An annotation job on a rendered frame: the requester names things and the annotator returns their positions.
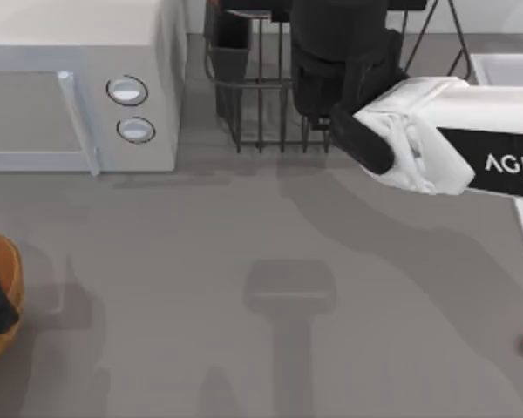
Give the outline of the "pale microwave oven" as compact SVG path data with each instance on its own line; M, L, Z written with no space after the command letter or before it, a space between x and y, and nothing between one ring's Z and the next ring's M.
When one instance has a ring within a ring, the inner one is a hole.
M184 0L0 0L0 72L76 74L97 141L101 173L170 172L180 136L187 65ZM142 80L145 103L106 94L109 79ZM146 118L156 129L131 144L117 123Z

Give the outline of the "brown wooden bowl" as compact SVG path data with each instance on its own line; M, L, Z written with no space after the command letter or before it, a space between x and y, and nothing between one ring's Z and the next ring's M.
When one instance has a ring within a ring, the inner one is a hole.
M23 322L25 284L20 252L8 237L0 234L0 286L19 314L18 322L5 334L0 334L0 357L16 339Z

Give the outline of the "round microwave knob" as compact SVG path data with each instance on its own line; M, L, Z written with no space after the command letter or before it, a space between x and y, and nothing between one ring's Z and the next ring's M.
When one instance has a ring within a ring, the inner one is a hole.
M156 135L154 125L146 118L128 118L117 123L117 133L131 144L145 144Z
M117 105L135 107L145 103L149 96L146 84L130 75L109 79L105 84L108 97Z

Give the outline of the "grey microwave door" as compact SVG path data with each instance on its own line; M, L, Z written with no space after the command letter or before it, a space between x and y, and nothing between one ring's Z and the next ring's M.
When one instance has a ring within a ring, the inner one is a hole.
M57 71L0 72L0 172L89 172Z

